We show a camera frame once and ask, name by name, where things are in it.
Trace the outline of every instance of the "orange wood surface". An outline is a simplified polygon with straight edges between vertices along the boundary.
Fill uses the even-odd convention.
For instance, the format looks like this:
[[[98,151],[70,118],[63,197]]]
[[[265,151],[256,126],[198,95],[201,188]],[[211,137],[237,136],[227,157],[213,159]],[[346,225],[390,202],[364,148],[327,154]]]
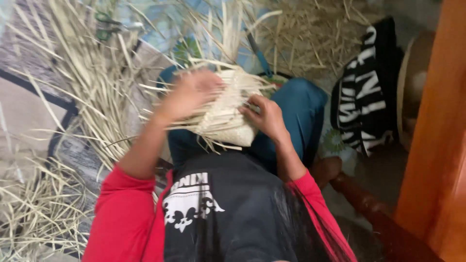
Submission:
[[[466,262],[466,0],[444,0],[395,220]]]

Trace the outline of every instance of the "blue jeans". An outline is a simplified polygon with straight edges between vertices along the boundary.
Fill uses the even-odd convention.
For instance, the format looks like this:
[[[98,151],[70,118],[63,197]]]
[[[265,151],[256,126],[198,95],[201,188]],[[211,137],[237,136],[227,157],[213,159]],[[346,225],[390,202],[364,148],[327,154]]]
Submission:
[[[165,82],[171,82],[170,75],[161,74],[161,77]],[[304,78],[293,78],[270,99],[281,108],[286,129],[298,156],[305,162],[312,161],[317,153],[322,132],[327,94]],[[168,133],[168,144],[175,168],[182,166],[192,157],[207,154],[196,139],[197,135],[188,130],[172,130]],[[267,135],[259,132],[251,147],[243,150],[259,160],[269,172],[276,174],[275,145]]]

